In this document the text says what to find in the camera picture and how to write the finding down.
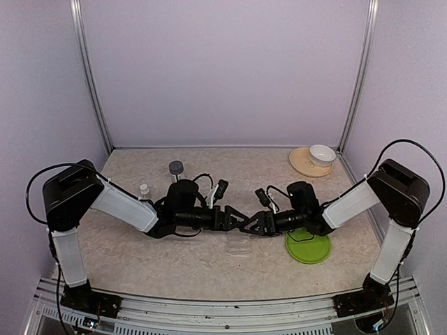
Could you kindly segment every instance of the tan plate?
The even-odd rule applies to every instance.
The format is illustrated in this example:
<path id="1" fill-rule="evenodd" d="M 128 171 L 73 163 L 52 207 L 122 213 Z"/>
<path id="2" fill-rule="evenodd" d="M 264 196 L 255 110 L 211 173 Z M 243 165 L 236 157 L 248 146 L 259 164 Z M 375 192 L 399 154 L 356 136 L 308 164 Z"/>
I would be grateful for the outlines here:
<path id="1" fill-rule="evenodd" d="M 295 170 L 307 177 L 323 177 L 330 174 L 334 169 L 334 164 L 331 164 L 328 167 L 314 165 L 310 160 L 309 148 L 294 149 L 288 156 L 288 159 Z"/>

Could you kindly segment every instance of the lavender wall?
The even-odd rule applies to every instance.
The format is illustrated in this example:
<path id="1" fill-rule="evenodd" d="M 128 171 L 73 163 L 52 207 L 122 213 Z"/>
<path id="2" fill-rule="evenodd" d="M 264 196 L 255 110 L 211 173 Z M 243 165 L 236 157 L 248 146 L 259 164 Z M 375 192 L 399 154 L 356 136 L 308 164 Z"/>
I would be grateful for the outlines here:
<path id="1" fill-rule="evenodd" d="M 360 109 L 346 152 L 357 177 L 368 171 L 382 147 L 399 137 L 425 145 L 447 170 L 447 2 L 383 0 Z M 426 178 L 432 201 L 439 173 L 407 144 L 390 150 Z M 447 334 L 446 203 L 421 226 L 404 268 L 413 274 L 434 334 Z M 386 227 L 383 211 L 376 211 Z"/>
<path id="2" fill-rule="evenodd" d="M 117 147 L 338 144 L 368 0 L 83 1 Z"/>
<path id="3" fill-rule="evenodd" d="M 101 166 L 105 150 L 68 1 L 0 2 L 0 50 L 0 332 L 19 334 L 38 280 L 54 264 L 45 227 L 25 209 L 25 186 L 54 163 L 85 157 Z M 31 194 L 41 218 L 42 182 Z"/>

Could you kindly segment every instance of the white bottle cap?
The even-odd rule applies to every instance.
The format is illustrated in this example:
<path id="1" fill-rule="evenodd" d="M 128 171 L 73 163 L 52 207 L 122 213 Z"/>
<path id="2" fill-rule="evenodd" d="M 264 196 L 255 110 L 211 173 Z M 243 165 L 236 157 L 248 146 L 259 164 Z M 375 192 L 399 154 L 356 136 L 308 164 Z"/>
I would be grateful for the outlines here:
<path id="1" fill-rule="evenodd" d="M 146 195 L 149 193 L 149 186 L 147 184 L 140 185 L 140 193 Z"/>

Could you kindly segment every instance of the transparent plastic cup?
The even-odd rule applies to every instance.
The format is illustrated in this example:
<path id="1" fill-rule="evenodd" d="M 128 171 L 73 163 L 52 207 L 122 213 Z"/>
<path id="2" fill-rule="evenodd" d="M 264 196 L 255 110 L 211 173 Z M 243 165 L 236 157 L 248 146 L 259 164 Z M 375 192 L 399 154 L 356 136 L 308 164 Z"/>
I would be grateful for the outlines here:
<path id="1" fill-rule="evenodd" d="M 232 256 L 247 257 L 251 252 L 250 236 L 238 231 L 226 235 L 226 250 Z"/>

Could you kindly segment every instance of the beige speckled floor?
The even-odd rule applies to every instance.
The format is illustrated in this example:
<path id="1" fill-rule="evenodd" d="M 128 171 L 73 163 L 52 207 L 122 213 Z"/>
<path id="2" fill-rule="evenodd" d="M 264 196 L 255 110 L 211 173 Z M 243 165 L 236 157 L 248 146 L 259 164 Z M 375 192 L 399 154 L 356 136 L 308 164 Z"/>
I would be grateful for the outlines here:
<path id="1" fill-rule="evenodd" d="M 220 205 L 250 216 L 264 210 L 254 191 L 273 184 L 285 188 L 305 180 L 320 201 L 339 195 L 349 180 L 339 162 L 320 179 L 303 177 L 288 162 L 289 149 L 138 149 L 115 150 L 103 173 L 132 193 L 148 183 L 152 199 L 166 194 L 168 164 L 181 160 L 187 176 L 209 172 L 230 186 Z M 208 180 L 200 181 L 206 194 Z M 289 209 L 288 200 L 276 197 Z M 336 292 L 361 286 L 379 252 L 366 214 L 330 235 L 332 252 L 321 264 L 304 265 L 286 251 L 285 236 L 255 237 L 232 231 L 202 232 L 192 239 L 156 240 L 97 211 L 80 225 L 80 244 L 91 284 L 97 288 L 154 297 L 210 300 L 276 299 Z M 235 255 L 229 241 L 249 247 Z"/>

